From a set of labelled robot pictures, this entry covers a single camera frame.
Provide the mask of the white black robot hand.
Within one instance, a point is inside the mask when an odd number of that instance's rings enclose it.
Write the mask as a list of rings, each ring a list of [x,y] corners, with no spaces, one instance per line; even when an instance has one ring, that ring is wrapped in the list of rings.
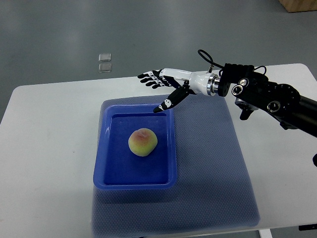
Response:
[[[160,113],[177,106],[189,96],[190,89],[196,94],[214,96],[218,93],[220,83],[220,77],[211,72],[190,72],[172,68],[147,71],[137,77],[140,78],[141,83],[146,83],[147,87],[153,89],[165,86],[161,79],[176,88],[159,106],[153,109],[154,113]]]

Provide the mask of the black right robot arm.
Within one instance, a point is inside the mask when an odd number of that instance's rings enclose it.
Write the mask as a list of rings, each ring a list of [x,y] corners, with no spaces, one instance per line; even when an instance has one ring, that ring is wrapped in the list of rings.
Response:
[[[173,87],[175,90],[153,112],[169,110],[190,94],[215,94],[225,97],[231,93],[241,109],[240,120],[261,109],[287,129],[299,129],[317,135],[317,103],[306,98],[288,84],[270,82],[264,73],[252,65],[225,64],[219,74],[199,74],[185,70],[164,68],[138,75],[141,83],[156,89]]]

